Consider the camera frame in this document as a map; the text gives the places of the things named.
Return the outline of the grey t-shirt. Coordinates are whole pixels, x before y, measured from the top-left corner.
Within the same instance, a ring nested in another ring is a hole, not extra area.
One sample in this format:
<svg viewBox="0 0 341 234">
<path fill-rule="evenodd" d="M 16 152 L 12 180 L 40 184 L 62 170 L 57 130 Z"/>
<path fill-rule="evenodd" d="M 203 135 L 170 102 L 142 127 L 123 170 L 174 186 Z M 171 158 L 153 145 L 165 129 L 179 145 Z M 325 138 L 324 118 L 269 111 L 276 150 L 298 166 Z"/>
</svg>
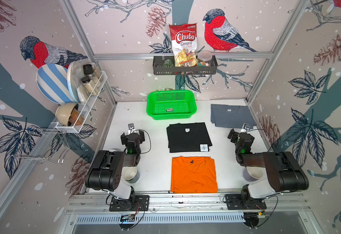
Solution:
<svg viewBox="0 0 341 234">
<path fill-rule="evenodd" d="M 212 104 L 210 120 L 222 128 L 242 128 L 248 124 L 252 129 L 257 125 L 247 106 Z"/>
</svg>

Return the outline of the green plastic basket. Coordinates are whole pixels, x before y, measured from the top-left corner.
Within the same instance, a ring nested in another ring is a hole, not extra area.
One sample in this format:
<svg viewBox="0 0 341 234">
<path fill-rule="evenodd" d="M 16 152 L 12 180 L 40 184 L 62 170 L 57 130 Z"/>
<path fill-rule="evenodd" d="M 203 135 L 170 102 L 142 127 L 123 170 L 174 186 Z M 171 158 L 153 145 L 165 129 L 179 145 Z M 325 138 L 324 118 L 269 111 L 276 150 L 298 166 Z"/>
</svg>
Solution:
<svg viewBox="0 0 341 234">
<path fill-rule="evenodd" d="M 191 91 L 155 91 L 148 96 L 146 112 L 154 120 L 188 119 L 197 112 L 197 105 Z"/>
</svg>

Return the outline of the black t-shirt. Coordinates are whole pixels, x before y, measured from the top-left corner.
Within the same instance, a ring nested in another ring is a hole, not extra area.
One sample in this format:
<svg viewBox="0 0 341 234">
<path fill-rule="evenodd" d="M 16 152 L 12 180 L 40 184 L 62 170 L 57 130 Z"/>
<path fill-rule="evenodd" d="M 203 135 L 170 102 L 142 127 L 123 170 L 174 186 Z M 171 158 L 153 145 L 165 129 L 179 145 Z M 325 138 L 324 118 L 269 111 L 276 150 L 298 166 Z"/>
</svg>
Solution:
<svg viewBox="0 0 341 234">
<path fill-rule="evenodd" d="M 212 146 L 204 122 L 171 124 L 167 127 L 167 138 L 170 153 L 208 152 Z"/>
</svg>

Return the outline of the orange t-shirt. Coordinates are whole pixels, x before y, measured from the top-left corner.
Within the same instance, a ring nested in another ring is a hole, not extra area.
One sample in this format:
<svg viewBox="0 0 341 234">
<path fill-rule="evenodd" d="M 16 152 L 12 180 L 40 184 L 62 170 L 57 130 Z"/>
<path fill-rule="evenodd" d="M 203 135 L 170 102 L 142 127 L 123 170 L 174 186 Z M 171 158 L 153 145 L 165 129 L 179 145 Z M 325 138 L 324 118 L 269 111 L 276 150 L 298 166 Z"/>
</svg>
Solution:
<svg viewBox="0 0 341 234">
<path fill-rule="evenodd" d="M 172 158 L 170 191 L 176 194 L 217 193 L 214 159 L 183 156 Z"/>
</svg>

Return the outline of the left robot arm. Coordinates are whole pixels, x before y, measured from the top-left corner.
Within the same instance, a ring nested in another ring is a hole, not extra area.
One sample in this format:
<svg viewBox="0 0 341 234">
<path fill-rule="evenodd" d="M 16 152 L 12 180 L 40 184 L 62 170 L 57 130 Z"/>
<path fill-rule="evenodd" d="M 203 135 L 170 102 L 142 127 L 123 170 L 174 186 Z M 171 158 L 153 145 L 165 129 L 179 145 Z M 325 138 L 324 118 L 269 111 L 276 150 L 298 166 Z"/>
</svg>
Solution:
<svg viewBox="0 0 341 234">
<path fill-rule="evenodd" d="M 121 142 L 126 147 L 123 151 L 98 151 L 85 176 L 85 186 L 109 192 L 116 200 L 134 199 L 134 189 L 121 179 L 122 169 L 139 164 L 140 145 L 144 141 L 145 131 L 135 130 L 129 135 L 121 135 Z"/>
</svg>

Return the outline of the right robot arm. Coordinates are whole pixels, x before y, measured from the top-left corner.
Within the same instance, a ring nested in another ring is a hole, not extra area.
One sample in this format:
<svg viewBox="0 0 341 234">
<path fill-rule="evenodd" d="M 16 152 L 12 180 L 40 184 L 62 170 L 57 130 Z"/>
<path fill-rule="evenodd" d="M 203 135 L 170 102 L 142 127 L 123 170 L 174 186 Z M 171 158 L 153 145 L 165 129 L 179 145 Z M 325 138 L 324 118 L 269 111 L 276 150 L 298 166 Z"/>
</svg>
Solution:
<svg viewBox="0 0 341 234">
<path fill-rule="evenodd" d="M 255 139 L 248 132 L 236 132 L 233 129 L 228 139 L 235 144 L 237 163 L 245 168 L 264 168 L 267 177 L 245 185 L 241 190 L 243 201 L 258 201 L 279 193 L 304 191 L 309 181 L 300 165 L 290 152 L 252 153 Z"/>
</svg>

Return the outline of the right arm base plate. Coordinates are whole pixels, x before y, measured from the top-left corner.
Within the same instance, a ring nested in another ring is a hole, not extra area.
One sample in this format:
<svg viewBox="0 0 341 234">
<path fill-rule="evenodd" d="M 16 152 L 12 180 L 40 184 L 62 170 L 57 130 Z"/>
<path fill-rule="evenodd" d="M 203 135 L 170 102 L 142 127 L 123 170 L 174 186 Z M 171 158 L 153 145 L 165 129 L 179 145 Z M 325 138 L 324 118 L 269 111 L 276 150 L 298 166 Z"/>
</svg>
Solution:
<svg viewBox="0 0 341 234">
<path fill-rule="evenodd" d="M 266 210 L 267 206 L 263 199 L 243 199 L 241 194 L 226 194 L 223 202 L 228 210 Z"/>
</svg>

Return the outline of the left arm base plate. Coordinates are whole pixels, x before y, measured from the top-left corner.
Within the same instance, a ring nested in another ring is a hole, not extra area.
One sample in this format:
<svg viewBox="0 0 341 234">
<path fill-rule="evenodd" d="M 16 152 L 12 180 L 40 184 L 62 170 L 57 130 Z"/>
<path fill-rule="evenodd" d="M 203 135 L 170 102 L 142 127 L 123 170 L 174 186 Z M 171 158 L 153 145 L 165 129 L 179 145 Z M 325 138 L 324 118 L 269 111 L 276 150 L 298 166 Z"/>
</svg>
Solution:
<svg viewBox="0 0 341 234">
<path fill-rule="evenodd" d="M 110 212 L 124 212 L 124 211 L 148 211 L 150 196 L 135 195 L 129 200 L 117 200 L 114 197 L 107 204 Z"/>
</svg>

